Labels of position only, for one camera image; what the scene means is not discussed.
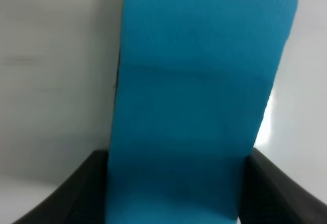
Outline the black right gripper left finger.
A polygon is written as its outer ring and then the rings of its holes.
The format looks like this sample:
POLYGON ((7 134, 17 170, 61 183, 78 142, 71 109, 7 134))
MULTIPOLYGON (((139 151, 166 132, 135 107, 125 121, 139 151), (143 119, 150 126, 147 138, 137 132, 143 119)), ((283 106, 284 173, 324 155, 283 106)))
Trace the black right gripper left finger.
POLYGON ((15 223, 105 223, 107 161, 107 151, 93 151, 62 185, 15 223))

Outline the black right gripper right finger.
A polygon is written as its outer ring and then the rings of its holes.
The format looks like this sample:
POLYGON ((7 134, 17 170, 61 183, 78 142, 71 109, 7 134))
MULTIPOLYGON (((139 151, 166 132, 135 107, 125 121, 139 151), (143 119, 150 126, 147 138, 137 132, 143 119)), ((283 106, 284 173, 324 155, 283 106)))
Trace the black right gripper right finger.
POLYGON ((289 178, 257 149, 245 160, 241 223, 326 223, 326 204, 289 178))

